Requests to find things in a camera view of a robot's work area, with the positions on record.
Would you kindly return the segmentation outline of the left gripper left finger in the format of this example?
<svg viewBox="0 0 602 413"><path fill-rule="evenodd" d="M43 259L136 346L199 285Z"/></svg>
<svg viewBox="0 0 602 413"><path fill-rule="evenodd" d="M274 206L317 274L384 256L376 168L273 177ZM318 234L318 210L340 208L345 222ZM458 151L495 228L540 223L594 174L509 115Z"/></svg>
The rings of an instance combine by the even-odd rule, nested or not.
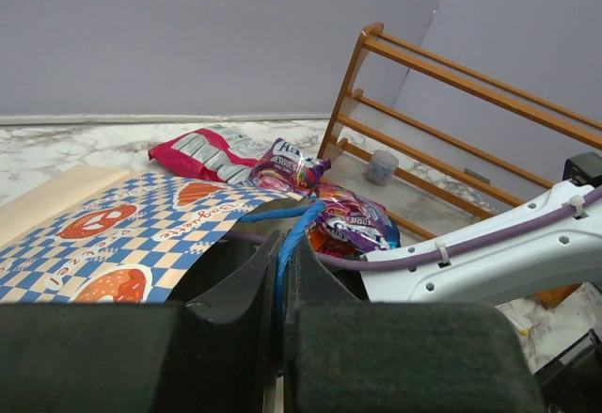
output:
<svg viewBox="0 0 602 413"><path fill-rule="evenodd" d="M281 233L232 233L221 279L163 304L1 308L5 412L271 412Z"/></svg>

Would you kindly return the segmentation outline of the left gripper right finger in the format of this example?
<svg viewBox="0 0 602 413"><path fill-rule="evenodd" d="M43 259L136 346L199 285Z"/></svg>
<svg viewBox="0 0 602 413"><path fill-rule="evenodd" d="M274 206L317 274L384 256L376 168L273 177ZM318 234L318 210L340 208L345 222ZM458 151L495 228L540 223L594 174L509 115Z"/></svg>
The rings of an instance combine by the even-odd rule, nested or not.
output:
<svg viewBox="0 0 602 413"><path fill-rule="evenodd" d="M518 337L493 307L356 298L302 239L283 289L288 412L541 412Z"/></svg>

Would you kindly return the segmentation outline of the purple Fox's candy bag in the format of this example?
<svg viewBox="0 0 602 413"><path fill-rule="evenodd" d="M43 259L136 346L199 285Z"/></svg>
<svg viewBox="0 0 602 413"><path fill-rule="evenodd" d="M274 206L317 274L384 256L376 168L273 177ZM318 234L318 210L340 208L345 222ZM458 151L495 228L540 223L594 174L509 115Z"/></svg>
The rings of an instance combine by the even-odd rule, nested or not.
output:
<svg viewBox="0 0 602 413"><path fill-rule="evenodd" d="M327 182L318 183L315 196L325 208L309 226L314 250L343 258L401 246L397 225L380 203Z"/></svg>
<svg viewBox="0 0 602 413"><path fill-rule="evenodd" d="M259 188L309 197L330 168L329 159L307 156L279 137L251 169L248 182Z"/></svg>

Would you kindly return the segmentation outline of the blue checkered paper bag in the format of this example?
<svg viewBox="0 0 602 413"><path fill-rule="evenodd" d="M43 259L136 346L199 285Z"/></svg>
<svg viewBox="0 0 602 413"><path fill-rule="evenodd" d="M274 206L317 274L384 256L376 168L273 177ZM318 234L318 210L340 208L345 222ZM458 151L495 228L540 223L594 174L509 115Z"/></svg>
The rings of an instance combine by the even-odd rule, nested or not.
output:
<svg viewBox="0 0 602 413"><path fill-rule="evenodd" d="M281 233L280 261L321 203L298 194L79 166L1 209L1 308L186 302L221 279L232 233Z"/></svg>

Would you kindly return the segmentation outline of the pink snack bag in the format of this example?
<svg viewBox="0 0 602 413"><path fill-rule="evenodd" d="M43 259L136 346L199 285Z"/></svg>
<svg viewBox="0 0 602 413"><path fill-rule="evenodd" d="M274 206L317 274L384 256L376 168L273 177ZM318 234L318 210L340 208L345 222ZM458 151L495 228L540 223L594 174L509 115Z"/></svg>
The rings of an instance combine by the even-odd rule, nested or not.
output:
<svg viewBox="0 0 602 413"><path fill-rule="evenodd" d="M237 128L210 124L152 147L148 156L180 177L237 184L268 147Z"/></svg>

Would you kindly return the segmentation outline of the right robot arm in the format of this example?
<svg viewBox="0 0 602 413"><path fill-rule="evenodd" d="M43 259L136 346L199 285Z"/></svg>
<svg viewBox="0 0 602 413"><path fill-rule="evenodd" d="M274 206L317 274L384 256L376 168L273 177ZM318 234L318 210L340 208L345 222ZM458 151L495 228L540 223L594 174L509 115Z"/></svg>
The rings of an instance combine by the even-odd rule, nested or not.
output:
<svg viewBox="0 0 602 413"><path fill-rule="evenodd" d="M601 158L568 159L562 180L503 214L368 257L373 302L401 303L427 328L420 372L405 369L407 412L597 412L601 331L592 329L535 375L519 365L493 307L564 284L601 280Z"/></svg>

